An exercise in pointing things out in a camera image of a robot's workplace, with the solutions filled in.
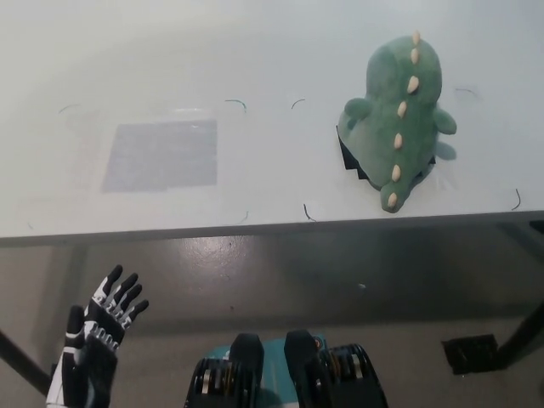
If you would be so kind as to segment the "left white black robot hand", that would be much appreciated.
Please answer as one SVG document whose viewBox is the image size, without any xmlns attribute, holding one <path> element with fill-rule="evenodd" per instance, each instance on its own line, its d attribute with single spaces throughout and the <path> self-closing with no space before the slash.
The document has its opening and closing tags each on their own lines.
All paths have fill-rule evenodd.
<svg viewBox="0 0 544 408">
<path fill-rule="evenodd" d="M 139 276 L 119 281 L 117 265 L 101 281 L 86 306 L 71 307 L 65 340 L 46 397 L 47 407 L 108 407 L 128 328 L 149 307 L 140 299 Z"/>
</svg>

